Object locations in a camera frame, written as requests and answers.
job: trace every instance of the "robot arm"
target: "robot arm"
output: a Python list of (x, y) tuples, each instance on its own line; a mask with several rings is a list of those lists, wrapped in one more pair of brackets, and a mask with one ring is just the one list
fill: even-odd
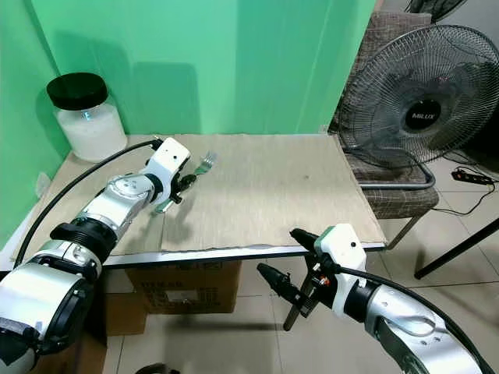
[(473, 355), (433, 310), (387, 285), (335, 271), (338, 266), (365, 271), (366, 253), (352, 226), (339, 224), (320, 237), (299, 229), (291, 235), (312, 252), (312, 293), (303, 294), (290, 283), (289, 275), (268, 265), (261, 263), (258, 270), (303, 316), (321, 302), (337, 316), (363, 323), (405, 373), (482, 373)]
[(179, 171), (189, 157), (182, 144), (166, 139), (139, 174), (113, 178), (0, 282), (0, 372), (29, 372), (37, 357), (76, 339), (102, 264), (145, 206), (180, 200)]

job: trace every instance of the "white label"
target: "white label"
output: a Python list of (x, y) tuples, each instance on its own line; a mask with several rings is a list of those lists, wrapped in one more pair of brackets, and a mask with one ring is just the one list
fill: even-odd
[(166, 291), (169, 302), (197, 302), (199, 300), (196, 290)]

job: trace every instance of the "cardboard box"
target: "cardboard box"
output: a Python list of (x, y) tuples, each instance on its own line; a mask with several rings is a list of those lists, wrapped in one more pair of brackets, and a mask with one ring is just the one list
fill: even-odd
[(107, 348), (89, 333), (64, 351), (40, 357), (30, 374), (87, 374), (99, 373), (104, 368)]
[(180, 263), (126, 272), (153, 314), (231, 313), (241, 261)]
[(136, 292), (106, 294), (106, 333), (109, 337), (143, 333), (147, 312)]

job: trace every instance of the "fan grille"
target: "fan grille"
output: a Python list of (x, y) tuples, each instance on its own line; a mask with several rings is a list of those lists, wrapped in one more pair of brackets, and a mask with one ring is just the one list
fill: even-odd
[[(497, 105), (498, 56), (487, 37), (463, 26), (429, 26), (395, 39), (349, 85), (340, 110), (342, 140), (365, 161), (391, 168), (459, 148)], [(420, 114), (425, 105), (438, 111)], [(433, 118), (429, 113), (428, 125), (408, 122)]]

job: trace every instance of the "fork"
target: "fork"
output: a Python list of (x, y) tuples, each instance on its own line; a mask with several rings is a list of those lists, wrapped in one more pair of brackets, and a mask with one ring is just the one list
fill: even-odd
[[(185, 180), (188, 177), (191, 177), (189, 179), (189, 185), (187, 185), (185, 189), (188, 189), (195, 181), (197, 175), (203, 175), (206, 174), (210, 171), (210, 169), (213, 167), (213, 164), (217, 160), (217, 154), (215, 152), (211, 152), (210, 150), (206, 153), (206, 156), (204, 157), (203, 160), (201, 160), (201, 164), (196, 168), (196, 170), (191, 174), (191, 175), (186, 175), (182, 179)], [(168, 208), (173, 204), (173, 201), (171, 199), (166, 200), (165, 202), (159, 204), (155, 211), (156, 213), (164, 213)]]

